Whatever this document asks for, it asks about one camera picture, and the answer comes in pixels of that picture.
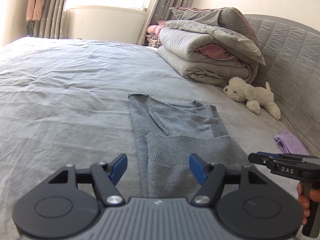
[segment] purple cloth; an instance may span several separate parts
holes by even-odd
[[[275,136],[275,141],[283,153],[309,155],[299,139],[289,131],[283,131]]]

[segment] upholstered headboard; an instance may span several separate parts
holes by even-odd
[[[279,17],[245,17],[267,64],[259,65],[253,85],[269,82],[281,121],[320,157],[320,32]]]

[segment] pink bedding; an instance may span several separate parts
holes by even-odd
[[[165,25],[167,21],[164,20],[159,20],[157,21],[158,25],[150,25],[147,29],[147,34],[155,34],[158,37],[158,40],[160,41],[160,31],[164,28],[167,27]]]
[[[216,44],[206,45],[202,48],[197,49],[196,51],[199,51],[201,54],[206,55],[213,59],[220,59],[220,60],[228,59],[228,60],[234,60],[234,61],[238,60],[235,56],[227,53],[222,47]]]

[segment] gray sweater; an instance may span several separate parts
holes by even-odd
[[[232,169],[248,162],[215,106],[169,104],[147,94],[130,94],[129,103],[144,196],[190,199],[199,189],[188,166],[191,153]]]

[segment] white stuffed dog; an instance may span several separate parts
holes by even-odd
[[[279,107],[276,105],[274,95],[271,92],[269,83],[266,82],[266,89],[253,87],[239,77],[233,77],[223,92],[237,102],[247,102],[246,107],[255,114],[260,114],[260,106],[263,106],[268,113],[276,120],[281,117]]]

